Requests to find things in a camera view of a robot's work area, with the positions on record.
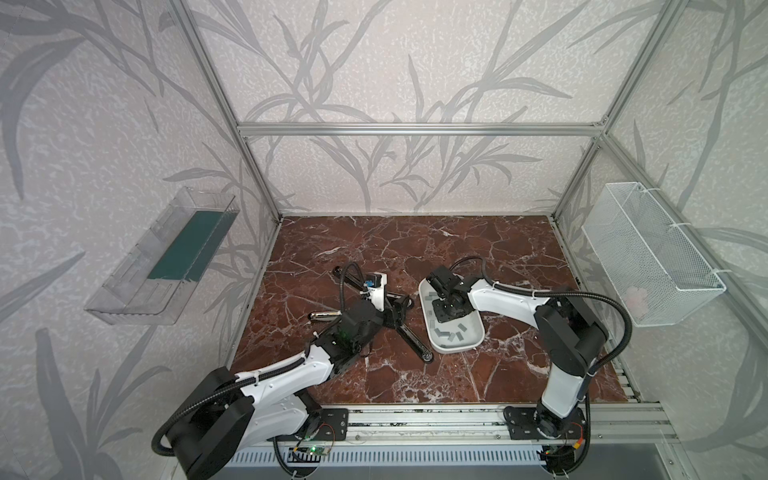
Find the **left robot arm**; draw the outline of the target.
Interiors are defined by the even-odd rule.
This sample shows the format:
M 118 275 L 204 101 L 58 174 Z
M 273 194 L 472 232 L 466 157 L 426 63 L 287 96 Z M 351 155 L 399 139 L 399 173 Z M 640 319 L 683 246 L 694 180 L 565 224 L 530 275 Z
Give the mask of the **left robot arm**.
M 292 357 L 238 374 L 212 370 L 158 428 L 152 451 L 174 457 L 188 479 L 209 479 L 239 450 L 298 433 L 318 409 L 307 389 L 354 365 L 384 321 L 382 306 L 358 300 Z

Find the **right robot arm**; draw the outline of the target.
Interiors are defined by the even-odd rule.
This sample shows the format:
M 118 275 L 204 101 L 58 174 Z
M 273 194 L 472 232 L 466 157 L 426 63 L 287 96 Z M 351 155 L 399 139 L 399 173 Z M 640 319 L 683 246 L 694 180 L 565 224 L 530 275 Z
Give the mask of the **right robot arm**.
M 545 390 L 532 419 L 539 432 L 555 438 L 586 400 L 589 383 L 598 371 L 622 353 L 633 333 L 632 318 L 618 301 L 593 292 L 536 291 L 494 282 L 483 276 L 461 276 L 445 266 L 433 270 L 419 284 L 425 321 L 433 326 L 481 324 L 483 312 L 510 317 L 539 332 L 550 360 Z M 609 333 L 588 302 L 604 303 L 622 318 L 619 343 L 602 354 Z

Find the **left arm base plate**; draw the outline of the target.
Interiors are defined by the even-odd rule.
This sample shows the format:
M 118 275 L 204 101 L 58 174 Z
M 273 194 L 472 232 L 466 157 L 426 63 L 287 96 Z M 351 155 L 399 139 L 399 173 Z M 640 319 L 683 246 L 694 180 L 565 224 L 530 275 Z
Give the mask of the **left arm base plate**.
M 343 441 L 349 426 L 349 410 L 346 408 L 322 408 L 309 413 L 298 432 L 303 439 Z

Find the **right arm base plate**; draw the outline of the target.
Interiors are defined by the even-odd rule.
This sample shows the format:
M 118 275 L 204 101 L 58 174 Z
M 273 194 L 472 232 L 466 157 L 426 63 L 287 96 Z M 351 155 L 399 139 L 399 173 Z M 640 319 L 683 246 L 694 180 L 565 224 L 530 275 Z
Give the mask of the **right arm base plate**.
M 507 406 L 503 420 L 512 440 L 576 441 L 584 436 L 584 412 L 575 407 L 566 418 L 559 418 L 543 407 Z

